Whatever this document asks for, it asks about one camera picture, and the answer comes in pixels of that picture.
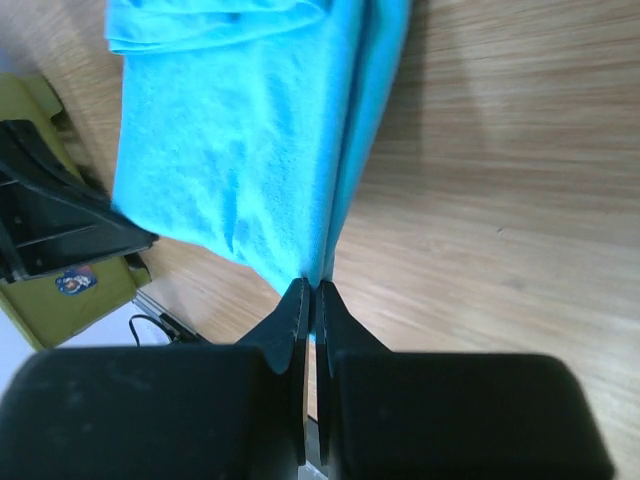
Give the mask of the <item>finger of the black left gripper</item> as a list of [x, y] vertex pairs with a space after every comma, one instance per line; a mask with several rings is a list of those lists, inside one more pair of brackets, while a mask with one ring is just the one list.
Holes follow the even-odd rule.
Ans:
[[57, 159], [28, 120], [1, 122], [1, 280], [46, 277], [158, 240]]

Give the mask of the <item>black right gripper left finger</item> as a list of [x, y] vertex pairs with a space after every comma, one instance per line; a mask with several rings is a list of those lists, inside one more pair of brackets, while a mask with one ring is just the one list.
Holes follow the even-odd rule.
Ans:
[[311, 288], [233, 344], [58, 348], [1, 401], [5, 479], [294, 479], [306, 461]]

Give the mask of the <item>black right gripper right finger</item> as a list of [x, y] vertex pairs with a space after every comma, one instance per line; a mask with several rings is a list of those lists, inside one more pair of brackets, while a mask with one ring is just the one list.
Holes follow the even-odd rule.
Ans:
[[387, 348], [324, 282], [314, 298], [320, 458], [333, 479], [610, 479], [585, 394], [531, 353]]

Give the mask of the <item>teal t shirt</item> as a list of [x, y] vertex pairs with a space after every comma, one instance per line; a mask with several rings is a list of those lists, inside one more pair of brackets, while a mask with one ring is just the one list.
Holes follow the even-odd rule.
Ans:
[[113, 207], [253, 269], [333, 276], [408, 1], [110, 1], [123, 59]]

